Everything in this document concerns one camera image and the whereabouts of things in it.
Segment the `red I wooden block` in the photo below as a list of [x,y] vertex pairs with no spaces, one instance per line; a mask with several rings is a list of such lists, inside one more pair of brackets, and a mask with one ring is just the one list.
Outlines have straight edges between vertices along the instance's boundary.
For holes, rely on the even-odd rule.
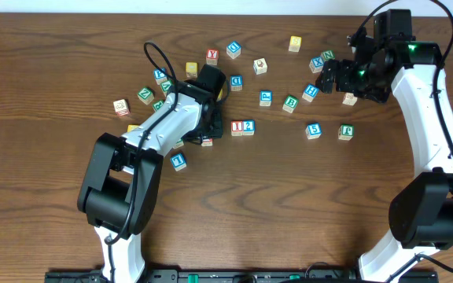
[[231,135],[232,136],[242,136],[244,134],[244,127],[242,121],[232,121],[231,122]]

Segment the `blue 2 wooden block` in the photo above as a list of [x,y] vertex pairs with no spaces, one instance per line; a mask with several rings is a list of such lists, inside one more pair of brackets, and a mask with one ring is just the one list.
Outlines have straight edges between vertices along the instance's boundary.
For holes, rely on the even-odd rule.
[[244,136],[254,135],[255,134],[255,121],[253,119],[247,119],[242,121]]

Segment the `red A wooden block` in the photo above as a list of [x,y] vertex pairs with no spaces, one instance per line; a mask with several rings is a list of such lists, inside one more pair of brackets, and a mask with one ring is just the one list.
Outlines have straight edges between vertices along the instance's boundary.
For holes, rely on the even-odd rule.
[[209,147],[209,146],[213,146],[213,139],[212,138],[204,138],[201,142],[201,145],[203,147]]

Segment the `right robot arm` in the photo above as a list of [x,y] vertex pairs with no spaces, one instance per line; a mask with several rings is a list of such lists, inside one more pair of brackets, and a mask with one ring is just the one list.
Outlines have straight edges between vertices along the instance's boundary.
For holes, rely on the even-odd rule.
[[444,72],[447,51],[417,40],[411,12],[378,6],[348,39],[354,57],[327,59],[316,79],[325,93],[343,92],[384,103],[394,97],[403,113],[414,179],[389,206],[389,230],[358,260],[362,282],[400,282],[422,260],[453,247],[453,112]]

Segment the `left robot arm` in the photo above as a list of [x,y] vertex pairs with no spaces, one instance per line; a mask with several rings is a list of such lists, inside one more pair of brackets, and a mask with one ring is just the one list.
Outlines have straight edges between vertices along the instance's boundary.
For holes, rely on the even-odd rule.
[[145,270],[141,233],[157,202],[164,158],[178,141],[220,138],[217,98],[226,76],[205,65],[196,79],[172,86],[163,105],[120,137],[104,133],[94,144],[77,208],[95,228],[104,282],[137,282]]

